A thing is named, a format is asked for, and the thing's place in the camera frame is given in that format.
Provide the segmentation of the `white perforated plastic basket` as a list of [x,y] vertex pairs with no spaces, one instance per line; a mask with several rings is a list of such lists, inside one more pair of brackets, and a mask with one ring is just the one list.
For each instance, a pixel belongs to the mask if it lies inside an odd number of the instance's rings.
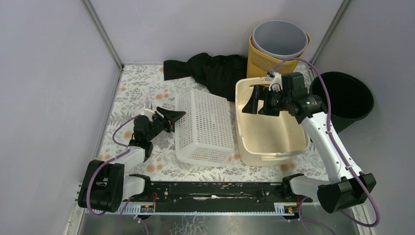
[[177,95],[175,109],[185,115],[175,123],[175,153],[184,163],[224,167],[234,152],[228,101],[197,89]]

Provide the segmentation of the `cream plastic basket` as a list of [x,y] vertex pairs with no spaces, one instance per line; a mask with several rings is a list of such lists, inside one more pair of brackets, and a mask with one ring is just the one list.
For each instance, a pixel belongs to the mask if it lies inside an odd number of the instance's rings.
[[287,112],[278,117],[242,112],[254,85],[268,86],[264,77],[242,79],[235,87],[236,137],[241,161],[248,166],[288,164],[305,153],[311,140]]

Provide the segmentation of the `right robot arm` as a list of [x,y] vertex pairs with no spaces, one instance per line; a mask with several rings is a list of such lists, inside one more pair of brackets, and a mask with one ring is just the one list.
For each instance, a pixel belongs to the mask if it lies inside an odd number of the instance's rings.
[[370,201],[375,211],[377,205],[371,195],[376,179],[363,173],[342,144],[330,120],[330,109],[318,95],[310,95],[301,73],[282,76],[279,89],[272,84],[255,84],[251,97],[242,112],[277,117],[280,112],[295,117],[313,141],[328,174],[328,181],[315,180],[304,175],[283,179],[281,197],[288,202],[306,196],[319,201],[328,213]]

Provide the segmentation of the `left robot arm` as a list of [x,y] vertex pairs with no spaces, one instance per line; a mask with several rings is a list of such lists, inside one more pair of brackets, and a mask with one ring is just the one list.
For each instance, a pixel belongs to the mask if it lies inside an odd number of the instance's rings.
[[155,110],[145,108],[130,120],[133,134],[128,144],[115,141],[125,151],[106,161],[89,162],[77,204],[94,215],[116,212],[124,200],[135,196],[140,201],[155,200],[150,177],[142,174],[128,174],[133,167],[147,161],[153,151],[152,140],[160,133],[173,133],[175,124],[185,116],[185,111],[172,111],[161,107]]

